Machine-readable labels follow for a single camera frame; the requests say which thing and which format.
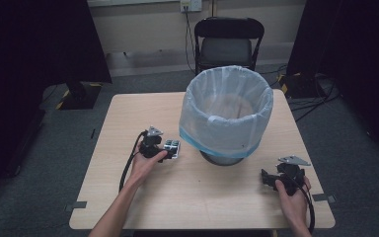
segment black cable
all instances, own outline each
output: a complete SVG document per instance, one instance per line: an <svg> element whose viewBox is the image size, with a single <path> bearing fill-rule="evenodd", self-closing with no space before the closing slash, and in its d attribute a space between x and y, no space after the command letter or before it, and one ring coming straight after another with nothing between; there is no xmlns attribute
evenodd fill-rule
<svg viewBox="0 0 379 237"><path fill-rule="evenodd" d="M258 72L260 74L271 74L271 73L278 73L280 72L281 70L285 69L284 67L287 67L287 65L282 65L280 67L278 67L278 69L276 71L270 71L270 72Z"/></svg>
<svg viewBox="0 0 379 237"><path fill-rule="evenodd" d="M190 61L189 61L189 53L188 53L188 38L190 38L190 44L192 46L192 57L194 58L195 60L195 52L194 52L194 49L193 49L193 40L192 40L192 33L190 31L190 20L189 20L189 12L188 12L188 8L185 7L185 14L186 14L186 18L187 18L187 29L186 29L186 57L187 57L187 65L189 66L189 69L191 70L191 72L196 75L195 71L190 67Z"/></svg>
<svg viewBox="0 0 379 237"><path fill-rule="evenodd" d="M315 88L316 88L316 92L317 92L317 94L319 94L319 88L318 88L317 80L320 80L320 79L330 79L330 80L333 80L333 79L329 78L329 76L325 76L324 78L317 78L317 77L315 76ZM332 84L331 92L329 92L329 93L328 93L328 96L326 96L326 97L329 98L329 97L331 96L331 93L332 93L332 90L333 90L333 87L334 87L334 86L335 86L335 81L334 81L333 84ZM321 101L319 101L319 102L315 102L317 99L318 99L318 98L316 97L316 98L313 99L313 101L289 102L288 105L307 105L307 104L312 104L312 103L315 104L315 105L317 105L317 104L323 102L323 100L321 100ZM297 108L297 109L293 109L293 110L291 110L291 111L293 112L293 111L303 110L303 109L311 108L311 107L313 107L313 106L315 106L315 105L308 106L308 107L304 107L304 108Z"/></svg>
<svg viewBox="0 0 379 237"><path fill-rule="evenodd" d="M128 160L127 160L127 164L125 164L125 167L124 167L124 170L122 171L122 175L121 175L121 181L119 182L119 192L122 190L122 187L124 186L124 180L125 180L125 176L127 176L127 171L128 171L128 168L130 167L131 165L131 161L133 160L134 156L138 154L138 152L134 153L136 147L137 147L137 144L138 144L138 141L140 140L140 137L147 131L142 131L140 132L140 134L137 136L137 139L134 143L134 146L133 146L133 149L131 150L131 154L130 156L128 157Z"/></svg>
<svg viewBox="0 0 379 237"><path fill-rule="evenodd" d="M215 1L211 1L211 17L214 17L214 2Z"/></svg>
<svg viewBox="0 0 379 237"><path fill-rule="evenodd" d="M334 99L336 99L339 95L336 95L334 98L331 98L330 100L328 100L328 98L332 94L332 91L334 90L334 87L335 87L335 82L332 84L332 87L331 87L328 95L325 97L325 99L323 99L321 102L317 103L316 105L312 105L312 106L308 106L308 107L297 108L297 109L291 110L292 112L294 112L294 111L303 110L303 109L307 109L307 108L311 108L312 107L312 109L310 111L306 112L304 115L302 115L300 118L297 118L295 121L296 122L300 121L301 119L305 118L307 115L309 115L310 113L312 113L314 110L316 110L320 106L322 106L324 103L327 103L327 102L330 102L330 101L333 101Z"/></svg>
<svg viewBox="0 0 379 237"><path fill-rule="evenodd" d="M322 100L319 100L317 101L318 98L314 98L312 101L300 101L300 102L288 102L288 105L295 105L295 106L306 106L308 104L312 104L311 106L306 106L306 107L302 107L302 108L296 108L296 109L292 109L291 111L299 111L299 110L302 110L302 109L307 109L307 108L310 108L310 107L313 107L315 106L316 104L318 103L321 103Z"/></svg>
<svg viewBox="0 0 379 237"><path fill-rule="evenodd" d="M310 212L310 224L309 224L309 232L310 234L313 234L313 230L315 229L315 207L313 206L313 203L312 203L312 196L310 195L310 188L307 186L306 183L304 183L304 185L306 186L307 188L307 193L303 190L303 187L300 187L300 185L289 175L287 175L287 173L285 172L285 169L280 167L282 169L282 172L288 177L290 178L291 182L293 182L293 184L295 186L297 186L297 188L301 191L301 193L304 195L304 198L306 198L307 200L307 203L309 205L309 212Z"/></svg>

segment white plastic bag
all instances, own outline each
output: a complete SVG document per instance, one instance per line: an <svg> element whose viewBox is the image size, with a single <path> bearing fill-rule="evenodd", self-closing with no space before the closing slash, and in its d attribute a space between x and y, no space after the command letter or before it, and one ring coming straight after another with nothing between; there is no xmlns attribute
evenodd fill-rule
<svg viewBox="0 0 379 237"><path fill-rule="evenodd" d="M257 72L240 66L202 71L187 87L180 136L209 155L245 158L260 145L273 94Z"/></svg>

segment gray carpet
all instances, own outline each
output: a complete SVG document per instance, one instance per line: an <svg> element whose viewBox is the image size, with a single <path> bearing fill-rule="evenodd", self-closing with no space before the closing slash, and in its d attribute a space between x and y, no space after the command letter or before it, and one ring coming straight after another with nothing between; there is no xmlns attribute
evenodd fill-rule
<svg viewBox="0 0 379 237"><path fill-rule="evenodd" d="M272 84L276 73L263 76ZM79 194L113 95L184 91L192 78L190 71L114 78L113 84L103 86L94 108L84 111L55 110L66 87L49 87L41 105L46 115L21 173L0 181L0 236L86 236L89 231L70 229L71 213L64 207ZM331 83L322 80L326 90ZM304 100L289 102L292 108L304 106ZM293 114L300 118L308 110ZM338 200L331 204L336 226L315 230L314 236L379 236L379 144L366 135L357 112L338 98L297 124L326 194Z"/></svg>

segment hand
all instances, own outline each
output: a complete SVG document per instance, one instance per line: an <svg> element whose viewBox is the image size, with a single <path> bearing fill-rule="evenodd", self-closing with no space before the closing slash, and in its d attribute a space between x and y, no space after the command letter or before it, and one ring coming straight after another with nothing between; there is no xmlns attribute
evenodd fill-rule
<svg viewBox="0 0 379 237"><path fill-rule="evenodd" d="M137 145L131 167L131 175L129 180L134 181L137 186L143 184L149 173L152 171L158 161L162 160L167 154L167 151L161 151L152 158L146 158L139 152L140 143Z"/></svg>
<svg viewBox="0 0 379 237"><path fill-rule="evenodd" d="M295 236L311 236L306 224L308 202L303 193L297 190L293 196L289 196L282 181L275 181L275 185L278 189L282 213L290 224ZM309 179L304 177L303 190L307 192L311 188Z"/></svg>

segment white wall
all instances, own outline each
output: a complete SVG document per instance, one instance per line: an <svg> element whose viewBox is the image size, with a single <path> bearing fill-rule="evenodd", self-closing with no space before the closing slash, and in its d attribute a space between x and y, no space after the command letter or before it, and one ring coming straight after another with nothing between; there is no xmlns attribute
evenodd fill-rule
<svg viewBox="0 0 379 237"><path fill-rule="evenodd" d="M89 0L105 53L185 48L187 19L180 12L179 1L145 4L122 1ZM202 12L189 13L189 23L193 31L194 25L211 16L213 10L215 16L255 18L265 26L260 58L269 62L288 61L305 1L204 0Z"/></svg>

